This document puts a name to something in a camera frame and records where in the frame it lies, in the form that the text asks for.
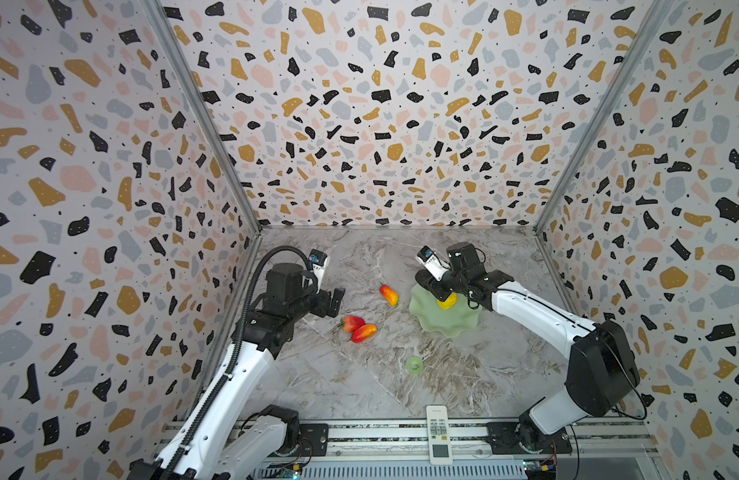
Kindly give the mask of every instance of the remote control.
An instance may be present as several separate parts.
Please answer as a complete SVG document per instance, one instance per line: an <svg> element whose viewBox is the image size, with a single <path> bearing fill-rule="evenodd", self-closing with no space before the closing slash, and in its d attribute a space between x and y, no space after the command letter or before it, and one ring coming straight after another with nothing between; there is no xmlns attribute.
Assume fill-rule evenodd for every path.
<svg viewBox="0 0 739 480"><path fill-rule="evenodd" d="M428 421L428 455L431 465L451 465L447 407L443 405L427 406L425 408L425 419Z"/></svg>

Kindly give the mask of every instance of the green tape roll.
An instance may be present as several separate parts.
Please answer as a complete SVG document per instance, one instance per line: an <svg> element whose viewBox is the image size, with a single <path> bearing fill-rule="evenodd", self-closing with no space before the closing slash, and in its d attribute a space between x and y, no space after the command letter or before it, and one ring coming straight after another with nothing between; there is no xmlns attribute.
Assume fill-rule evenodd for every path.
<svg viewBox="0 0 739 480"><path fill-rule="evenodd" d="M423 365L422 360L418 356L411 356L407 360L407 373L410 375L418 376L422 373Z"/></svg>

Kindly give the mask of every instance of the patterned wall panel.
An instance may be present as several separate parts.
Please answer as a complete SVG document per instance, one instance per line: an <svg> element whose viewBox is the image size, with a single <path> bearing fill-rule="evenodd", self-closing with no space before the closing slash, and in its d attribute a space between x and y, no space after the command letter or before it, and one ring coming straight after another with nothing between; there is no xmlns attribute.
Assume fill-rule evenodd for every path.
<svg viewBox="0 0 739 480"><path fill-rule="evenodd" d="M163 4L262 224L527 225L651 2Z"/></svg>
<svg viewBox="0 0 739 480"><path fill-rule="evenodd" d="M675 2L542 234L580 310L625 326L682 480L739 480L738 3Z"/></svg>
<svg viewBox="0 0 739 480"><path fill-rule="evenodd" d="M0 478L122 478L189 407L248 240L206 145L133 2L0 2Z"/></svg>

